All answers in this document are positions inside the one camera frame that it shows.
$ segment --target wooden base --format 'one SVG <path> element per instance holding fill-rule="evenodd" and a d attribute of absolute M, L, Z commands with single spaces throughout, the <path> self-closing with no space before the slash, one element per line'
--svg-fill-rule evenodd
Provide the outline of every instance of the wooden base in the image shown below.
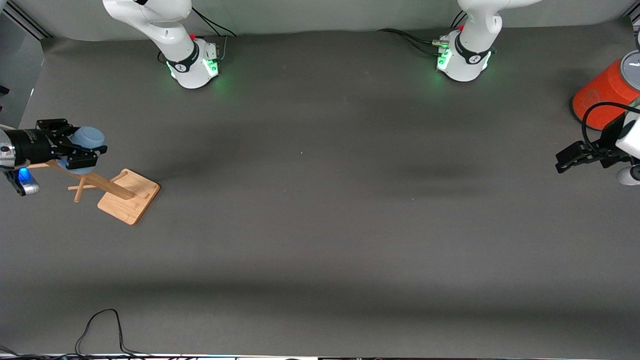
<path fill-rule="evenodd" d="M 112 193 L 105 193 L 98 202 L 98 208 L 129 225 L 134 225 L 160 191 L 160 185 L 129 169 L 122 170 L 120 175 L 122 176 L 113 182 L 134 192 L 135 196 L 133 199 L 124 200 Z"/>

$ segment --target cable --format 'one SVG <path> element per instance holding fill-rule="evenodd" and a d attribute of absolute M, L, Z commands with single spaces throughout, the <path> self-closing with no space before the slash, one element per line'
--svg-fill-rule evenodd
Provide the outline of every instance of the cable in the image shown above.
<path fill-rule="evenodd" d="M 184 356 L 184 355 L 179 355 L 179 356 L 173 356 L 171 358 L 167 358 L 167 356 L 162 356 L 162 355 L 145 355 L 145 356 L 130 356 L 128 354 L 122 354 L 122 355 L 104 355 L 104 354 L 91 354 L 91 355 L 78 355 L 78 354 L 64 354 L 64 355 L 60 355 L 60 356 L 51 356 L 51 355 L 43 355 L 43 354 L 27 354 L 27 355 L 20 355 L 18 354 L 18 356 L 15 356 L 13 354 L 11 354 L 11 356 L 0 356 L 0 359 L 5 359 L 5 360 L 118 360 L 118 359 L 126 359 L 126 360 L 133 360 L 133 359 L 143 359 L 143 360 L 194 360 L 194 359 L 212 359 L 212 360 L 217 360 L 218 357 L 216 356 L 200 356 L 200 357 L 193 357 L 193 356 Z"/>
<path fill-rule="evenodd" d="M 11 350 L 10 348 L 4 346 L 4 345 L 0 345 L 0 350 L 4 351 L 4 352 L 8 352 L 11 355 L 15 355 L 15 356 L 20 356 L 18 355 L 18 353 L 16 353 L 15 351 Z"/>
<path fill-rule="evenodd" d="M 158 55 L 156 56 L 156 59 L 158 60 L 159 63 L 164 64 L 166 61 L 166 58 L 164 58 L 164 61 L 163 61 L 162 59 L 160 59 L 160 55 L 164 56 L 162 51 L 158 51 Z"/>
<path fill-rule="evenodd" d="M 198 14 L 198 16 L 202 19 L 202 21 L 204 21 L 205 24 L 207 24 L 211 29 L 213 29 L 213 31 L 216 32 L 216 34 L 218 34 L 218 36 L 222 36 L 220 35 L 220 33 L 218 32 L 218 29 L 214 28 L 213 25 L 209 24 L 209 22 L 204 18 L 204 16 L 199 13 L 197 10 L 193 9 L 193 11 L 195 11 L 196 14 Z"/>
<path fill-rule="evenodd" d="M 82 340 L 86 336 L 86 333 L 89 332 L 89 328 L 91 327 L 91 322 L 93 321 L 93 319 L 96 316 L 98 316 L 98 315 L 100 315 L 102 313 L 105 313 L 107 311 L 113 311 L 113 313 L 116 315 L 116 322 L 118 323 L 118 342 L 119 342 L 119 345 L 120 345 L 120 351 L 122 351 L 123 353 L 125 353 L 127 355 L 133 356 L 133 357 L 138 357 L 137 355 L 134 354 L 135 352 L 137 352 L 139 354 L 144 354 L 143 352 L 140 352 L 140 351 L 133 351 L 131 349 L 128 349 L 124 345 L 124 339 L 123 339 L 123 336 L 122 336 L 122 325 L 120 324 L 120 316 L 118 315 L 118 311 L 116 309 L 105 309 L 105 310 L 98 311 L 97 313 L 93 314 L 93 316 L 86 323 L 86 327 L 84 328 L 84 332 L 82 333 L 82 335 L 80 335 L 80 337 L 76 341 L 76 345 L 74 347 L 74 350 L 76 351 L 76 354 L 81 356 L 80 344 L 82 343 Z"/>
<path fill-rule="evenodd" d="M 419 42 L 421 44 L 429 44 L 429 45 L 431 45 L 431 41 L 430 40 L 421 39 L 419 37 L 416 37 L 416 36 L 413 36 L 413 35 L 407 33 L 406 31 L 402 31 L 402 30 L 398 30 L 398 29 L 392 29 L 392 28 L 380 29 L 378 31 L 384 31 L 386 33 L 398 34 L 398 35 L 400 35 L 402 37 L 409 38 L 409 39 L 411 39 L 411 40 L 413 40 L 415 42 Z"/>
<path fill-rule="evenodd" d="M 210 22 L 211 24 L 214 24 L 215 26 L 217 26 L 217 27 L 219 27 L 219 28 L 221 28 L 221 29 L 223 29 L 223 30 L 227 30 L 231 35 L 233 35 L 234 37 L 237 37 L 236 33 L 234 33 L 233 31 L 231 31 L 231 30 L 229 30 L 229 29 L 225 28 L 224 26 L 222 26 L 222 25 L 220 25 L 220 24 L 217 24 L 217 23 L 213 22 L 210 18 L 206 17 L 205 15 L 202 15 L 198 10 L 196 10 L 196 8 L 193 8 L 193 11 L 194 11 L 196 14 L 198 14 L 198 16 L 199 16 L 200 18 L 202 18 L 202 20 L 204 20 L 204 21 L 206 21 L 206 22 Z"/>
<path fill-rule="evenodd" d="M 453 18 L 453 21 L 451 22 L 451 26 L 449 26 L 450 28 L 453 28 L 454 24 L 456 23 L 456 20 L 458 20 L 458 17 L 460 15 L 462 15 L 462 13 L 465 12 L 464 10 L 460 10 L 460 12 L 456 15 L 455 18 Z"/>
<path fill-rule="evenodd" d="M 227 40 L 229 40 L 229 37 L 225 37 L 225 45 L 223 45 L 222 47 L 222 56 L 220 56 L 220 59 L 218 59 L 218 61 L 224 60 L 225 55 L 227 55 Z"/>
<path fill-rule="evenodd" d="M 610 156 L 605 153 L 605 152 L 601 152 L 598 149 L 596 149 L 595 144 L 591 142 L 591 140 L 589 140 L 589 136 L 587 135 L 587 118 L 589 117 L 589 114 L 597 107 L 599 106 L 615 106 L 617 108 L 621 108 L 627 111 L 631 111 L 632 113 L 636 113 L 636 114 L 640 114 L 640 110 L 633 108 L 631 106 L 627 106 L 624 104 L 619 104 L 617 102 L 612 102 L 612 101 L 603 101 L 603 102 L 599 102 L 597 104 L 592 105 L 590 108 L 587 109 L 587 111 L 584 113 L 584 119 L 582 120 L 582 137 L 584 139 L 584 142 L 587 144 L 587 146 L 589 146 L 589 148 L 596 154 L 600 154 L 602 156 L 605 156 L 606 158 L 609 158 Z"/>
<path fill-rule="evenodd" d="M 419 37 L 415 37 L 415 36 L 405 32 L 405 31 L 398 30 L 398 29 L 385 28 L 385 29 L 380 29 L 378 31 L 383 31 L 383 32 L 386 32 L 386 33 L 398 34 L 403 39 L 405 39 L 407 42 L 409 42 L 409 44 L 411 46 L 413 46 L 415 49 L 417 49 L 421 53 L 426 54 L 426 55 L 434 55 L 434 53 L 426 51 L 425 49 L 423 49 L 423 48 L 418 46 L 418 44 L 431 45 L 431 41 L 430 40 L 424 40 L 424 39 L 421 39 Z"/>
<path fill-rule="evenodd" d="M 464 20 L 464 19 L 465 19 L 465 17 L 467 17 L 467 14 L 462 15 L 462 17 L 460 18 L 460 20 L 458 20 L 458 22 L 457 22 L 454 26 L 452 26 L 452 28 L 457 28 L 457 27 L 458 27 L 458 24 L 460 24 L 460 23 L 462 22 L 462 20 Z"/>

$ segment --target wooden stand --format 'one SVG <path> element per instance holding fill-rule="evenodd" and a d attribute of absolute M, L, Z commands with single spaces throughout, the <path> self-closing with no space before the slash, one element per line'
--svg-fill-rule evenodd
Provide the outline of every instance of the wooden stand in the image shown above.
<path fill-rule="evenodd" d="M 160 191 L 160 185 L 129 169 L 123 169 L 118 176 L 107 180 L 93 172 L 85 175 L 72 174 L 58 166 L 55 160 L 48 161 L 46 164 L 31 165 L 29 168 L 47 166 L 57 168 L 80 180 L 78 186 L 68 187 L 69 190 L 76 191 L 74 202 L 80 201 L 84 189 L 98 188 L 105 191 L 98 202 L 98 208 L 129 225 L 134 225 L 140 220 Z"/>

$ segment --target blue light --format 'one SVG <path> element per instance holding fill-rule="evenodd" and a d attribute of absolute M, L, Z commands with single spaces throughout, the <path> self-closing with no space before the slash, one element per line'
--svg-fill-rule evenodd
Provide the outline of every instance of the blue light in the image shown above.
<path fill-rule="evenodd" d="M 29 169 L 26 167 L 20 168 L 18 170 L 18 179 L 21 181 L 29 181 L 31 179 L 31 173 Z"/>

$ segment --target orange container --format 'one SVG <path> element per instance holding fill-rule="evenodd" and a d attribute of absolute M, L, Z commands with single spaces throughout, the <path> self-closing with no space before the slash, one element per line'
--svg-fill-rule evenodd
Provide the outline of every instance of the orange container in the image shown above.
<path fill-rule="evenodd" d="M 631 105 L 640 97 L 640 53 L 633 51 L 614 61 L 595 79 L 583 87 L 572 100 L 573 114 L 581 122 L 592 105 L 602 101 Z M 600 106 L 589 113 L 587 126 L 602 130 L 625 112 L 613 106 Z"/>

